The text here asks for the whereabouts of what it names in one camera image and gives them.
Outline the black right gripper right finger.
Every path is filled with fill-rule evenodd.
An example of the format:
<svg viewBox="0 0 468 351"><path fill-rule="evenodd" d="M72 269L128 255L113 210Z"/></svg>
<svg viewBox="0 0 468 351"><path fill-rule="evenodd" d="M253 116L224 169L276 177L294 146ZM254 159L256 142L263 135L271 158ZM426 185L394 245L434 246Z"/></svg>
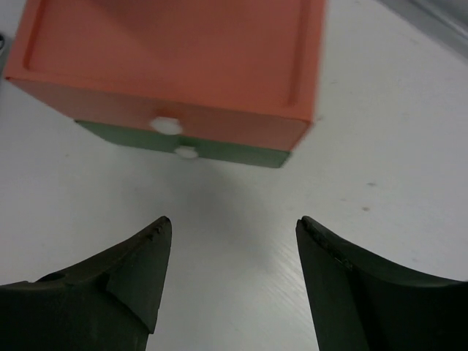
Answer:
<svg viewBox="0 0 468 351"><path fill-rule="evenodd" d="M404 267L297 221L320 350L466 350L467 283Z"/></svg>

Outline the orange top drawer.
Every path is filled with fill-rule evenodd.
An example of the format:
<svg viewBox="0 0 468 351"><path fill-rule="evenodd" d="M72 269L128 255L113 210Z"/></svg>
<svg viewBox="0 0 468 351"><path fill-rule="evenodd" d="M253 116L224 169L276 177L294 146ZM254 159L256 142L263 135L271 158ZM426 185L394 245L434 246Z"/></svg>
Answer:
<svg viewBox="0 0 468 351"><path fill-rule="evenodd" d="M294 149L310 126L281 116L188 105L32 80L9 81L75 119L280 151Z"/></svg>

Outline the green bottom drawer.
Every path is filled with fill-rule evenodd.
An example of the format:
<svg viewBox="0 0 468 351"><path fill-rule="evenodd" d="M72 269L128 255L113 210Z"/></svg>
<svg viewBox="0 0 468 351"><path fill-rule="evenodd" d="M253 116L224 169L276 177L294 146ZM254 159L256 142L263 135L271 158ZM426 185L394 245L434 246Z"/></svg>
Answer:
<svg viewBox="0 0 468 351"><path fill-rule="evenodd" d="M116 145L174 154L179 147L193 148L200 158L215 159L260 167L280 168L289 158L289 151L224 143L181 135L113 126L90 121L77 121L92 134Z"/></svg>

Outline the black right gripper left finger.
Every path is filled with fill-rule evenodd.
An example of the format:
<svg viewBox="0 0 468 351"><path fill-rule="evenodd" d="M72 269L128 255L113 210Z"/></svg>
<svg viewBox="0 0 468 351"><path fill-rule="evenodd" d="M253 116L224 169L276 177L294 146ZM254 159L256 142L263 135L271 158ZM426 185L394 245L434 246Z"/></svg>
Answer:
<svg viewBox="0 0 468 351"><path fill-rule="evenodd" d="M1 286L1 349L145 350L171 242L171 222L162 216L80 263Z"/></svg>

